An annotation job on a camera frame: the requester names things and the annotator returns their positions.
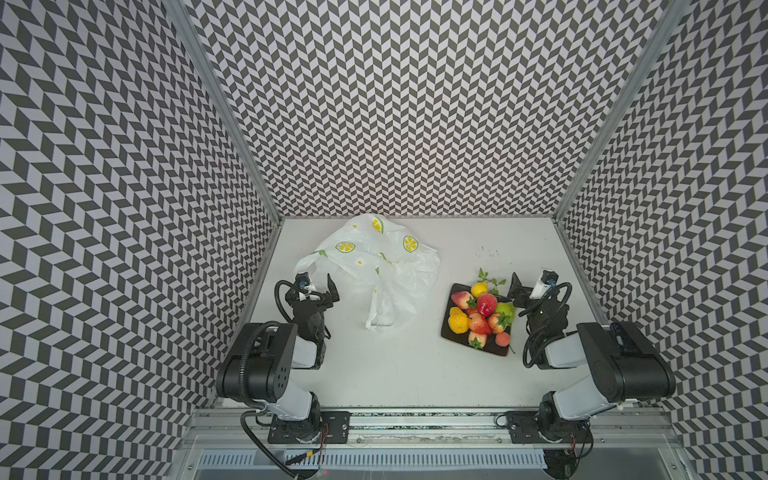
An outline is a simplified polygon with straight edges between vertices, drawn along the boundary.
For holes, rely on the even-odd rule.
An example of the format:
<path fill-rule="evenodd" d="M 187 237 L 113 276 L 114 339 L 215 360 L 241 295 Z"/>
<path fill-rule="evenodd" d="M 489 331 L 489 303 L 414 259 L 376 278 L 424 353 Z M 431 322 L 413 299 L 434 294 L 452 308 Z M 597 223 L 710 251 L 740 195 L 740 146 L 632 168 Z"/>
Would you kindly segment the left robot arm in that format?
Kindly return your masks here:
<path fill-rule="evenodd" d="M 325 291 L 317 290 L 306 272 L 278 281 L 273 294 L 283 320 L 244 325 L 215 381 L 219 397 L 265 410 L 303 437 L 321 430 L 319 400 L 290 374 L 317 370 L 324 361 L 332 338 L 325 312 L 340 300 L 332 277 L 326 280 Z"/>

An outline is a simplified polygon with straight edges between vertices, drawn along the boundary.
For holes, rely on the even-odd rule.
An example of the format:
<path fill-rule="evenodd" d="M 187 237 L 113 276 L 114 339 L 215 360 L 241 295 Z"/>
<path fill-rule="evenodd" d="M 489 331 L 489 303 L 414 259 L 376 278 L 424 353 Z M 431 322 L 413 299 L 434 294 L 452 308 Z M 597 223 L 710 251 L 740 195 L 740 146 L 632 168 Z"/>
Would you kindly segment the red orange fake fruit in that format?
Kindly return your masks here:
<path fill-rule="evenodd" d="M 451 300 L 458 308 L 464 311 L 474 309 L 477 305 L 477 300 L 470 291 L 454 292 L 451 294 Z"/>

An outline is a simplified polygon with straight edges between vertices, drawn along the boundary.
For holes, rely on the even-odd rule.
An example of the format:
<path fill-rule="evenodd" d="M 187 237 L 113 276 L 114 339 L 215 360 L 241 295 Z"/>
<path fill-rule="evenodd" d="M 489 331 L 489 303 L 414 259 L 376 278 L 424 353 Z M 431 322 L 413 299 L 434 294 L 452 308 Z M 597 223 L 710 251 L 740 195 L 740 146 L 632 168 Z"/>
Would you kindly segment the red fake apple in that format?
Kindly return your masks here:
<path fill-rule="evenodd" d="M 485 318 L 494 314 L 496 312 L 497 306 L 498 300 L 491 293 L 483 293 L 476 299 L 476 310 Z"/>

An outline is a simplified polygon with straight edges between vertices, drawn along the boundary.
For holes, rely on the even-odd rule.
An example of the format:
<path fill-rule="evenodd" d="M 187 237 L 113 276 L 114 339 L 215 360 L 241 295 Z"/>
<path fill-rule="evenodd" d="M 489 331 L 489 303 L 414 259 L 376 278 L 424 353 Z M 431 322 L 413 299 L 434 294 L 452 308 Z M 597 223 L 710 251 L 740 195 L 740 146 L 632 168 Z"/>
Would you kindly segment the red fake strawberry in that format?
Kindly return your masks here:
<path fill-rule="evenodd" d="M 468 316 L 468 326 L 471 331 L 490 334 L 492 332 L 487 320 L 479 313 L 473 313 Z"/>
<path fill-rule="evenodd" d="M 490 315 L 487 318 L 487 322 L 494 334 L 501 334 L 509 327 L 511 319 L 510 315 L 497 312 Z"/>
<path fill-rule="evenodd" d="M 477 350 L 482 350 L 486 346 L 488 335 L 470 331 L 468 335 L 468 344 Z"/>

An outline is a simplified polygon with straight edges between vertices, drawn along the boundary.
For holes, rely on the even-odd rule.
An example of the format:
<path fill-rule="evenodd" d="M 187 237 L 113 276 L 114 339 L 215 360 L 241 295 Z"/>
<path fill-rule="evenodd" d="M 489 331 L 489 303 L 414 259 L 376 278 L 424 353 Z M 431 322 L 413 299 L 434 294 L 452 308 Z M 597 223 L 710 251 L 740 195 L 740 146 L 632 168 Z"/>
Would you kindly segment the pink fake peach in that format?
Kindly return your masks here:
<path fill-rule="evenodd" d="M 501 348 L 508 348 L 511 341 L 511 337 L 509 333 L 501 332 L 495 335 L 494 341 L 497 346 Z"/>

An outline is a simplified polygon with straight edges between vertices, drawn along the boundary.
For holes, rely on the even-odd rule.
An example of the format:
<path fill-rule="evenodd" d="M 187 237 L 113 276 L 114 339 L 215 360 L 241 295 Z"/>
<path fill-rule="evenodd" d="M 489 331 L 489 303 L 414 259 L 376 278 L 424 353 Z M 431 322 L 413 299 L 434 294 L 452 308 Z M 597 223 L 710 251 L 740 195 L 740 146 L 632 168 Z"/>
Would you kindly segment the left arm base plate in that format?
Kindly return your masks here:
<path fill-rule="evenodd" d="M 351 413 L 327 411 L 311 414 L 306 420 L 287 421 L 275 417 L 269 429 L 268 442 L 279 445 L 346 444 L 349 438 Z"/>

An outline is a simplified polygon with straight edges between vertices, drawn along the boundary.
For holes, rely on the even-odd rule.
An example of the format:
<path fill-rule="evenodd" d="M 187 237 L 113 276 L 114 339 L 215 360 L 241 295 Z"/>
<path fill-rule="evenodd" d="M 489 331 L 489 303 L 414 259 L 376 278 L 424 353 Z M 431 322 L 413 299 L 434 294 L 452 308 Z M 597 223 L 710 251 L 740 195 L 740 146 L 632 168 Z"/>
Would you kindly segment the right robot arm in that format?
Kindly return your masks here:
<path fill-rule="evenodd" d="M 668 398 L 676 391 L 670 364 L 632 321 L 585 322 L 568 332 L 573 286 L 545 270 L 532 287 L 511 277 L 508 297 L 526 320 L 523 366 L 566 370 L 586 366 L 589 374 L 550 391 L 535 410 L 509 411 L 505 427 L 515 444 L 585 440 L 590 420 L 627 402 Z"/>

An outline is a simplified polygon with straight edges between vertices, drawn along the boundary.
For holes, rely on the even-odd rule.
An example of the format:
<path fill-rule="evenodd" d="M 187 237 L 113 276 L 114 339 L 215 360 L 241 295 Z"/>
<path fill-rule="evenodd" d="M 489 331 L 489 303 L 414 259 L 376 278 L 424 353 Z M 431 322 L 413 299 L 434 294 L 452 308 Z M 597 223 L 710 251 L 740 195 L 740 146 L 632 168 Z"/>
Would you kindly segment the yellow fake pear with leaves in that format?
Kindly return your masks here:
<path fill-rule="evenodd" d="M 505 278 L 495 278 L 483 268 L 479 268 L 477 272 L 477 281 L 471 286 L 470 293 L 479 298 L 482 294 L 490 293 L 492 295 L 500 295 L 502 288 L 507 284 Z"/>

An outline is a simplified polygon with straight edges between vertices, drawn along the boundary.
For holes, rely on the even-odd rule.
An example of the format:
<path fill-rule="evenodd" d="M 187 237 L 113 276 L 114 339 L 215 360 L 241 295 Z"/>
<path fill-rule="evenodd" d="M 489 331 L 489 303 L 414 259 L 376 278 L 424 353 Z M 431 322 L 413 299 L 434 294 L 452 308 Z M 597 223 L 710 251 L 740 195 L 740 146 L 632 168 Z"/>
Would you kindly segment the white plastic bag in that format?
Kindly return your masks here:
<path fill-rule="evenodd" d="M 306 273 L 319 287 L 344 272 L 355 285 L 371 290 L 364 326 L 385 331 L 415 319 L 426 305 L 440 268 L 437 250 L 408 228 L 377 214 L 348 220 L 301 258 L 294 272 Z"/>

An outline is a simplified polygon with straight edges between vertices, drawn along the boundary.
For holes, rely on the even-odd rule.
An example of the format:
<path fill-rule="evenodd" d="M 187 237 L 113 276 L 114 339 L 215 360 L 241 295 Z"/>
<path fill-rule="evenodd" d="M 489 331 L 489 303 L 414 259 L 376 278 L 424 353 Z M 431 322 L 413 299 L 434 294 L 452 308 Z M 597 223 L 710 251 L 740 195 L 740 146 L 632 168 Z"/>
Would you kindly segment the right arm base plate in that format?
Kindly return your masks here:
<path fill-rule="evenodd" d="M 504 428 L 511 442 L 523 444 L 590 444 L 593 436 L 587 420 L 563 420 L 557 415 L 546 419 L 532 410 L 507 411 Z"/>

